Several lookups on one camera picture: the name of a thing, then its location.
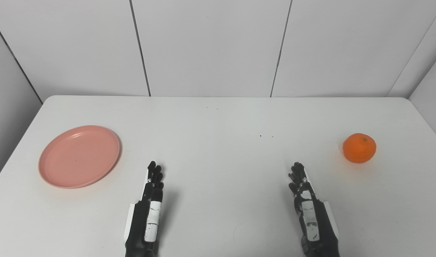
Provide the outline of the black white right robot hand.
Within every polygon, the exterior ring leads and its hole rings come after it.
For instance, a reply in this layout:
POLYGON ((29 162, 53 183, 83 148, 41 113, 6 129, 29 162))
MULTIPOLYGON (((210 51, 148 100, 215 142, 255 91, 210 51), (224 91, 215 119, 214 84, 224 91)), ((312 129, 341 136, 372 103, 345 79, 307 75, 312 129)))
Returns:
POLYGON ((303 254, 306 257, 339 257, 339 232, 329 202, 320 200, 316 195, 300 162, 293 164, 288 176, 303 233, 303 254))

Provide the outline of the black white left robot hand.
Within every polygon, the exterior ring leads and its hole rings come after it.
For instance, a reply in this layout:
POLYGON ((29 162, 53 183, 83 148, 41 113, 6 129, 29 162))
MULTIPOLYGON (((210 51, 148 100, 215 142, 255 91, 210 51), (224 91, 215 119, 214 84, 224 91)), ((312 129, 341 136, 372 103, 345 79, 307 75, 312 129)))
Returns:
POLYGON ((162 180, 162 167, 151 161, 140 200, 129 207, 124 235, 126 257, 158 256, 157 237, 164 187, 162 180))

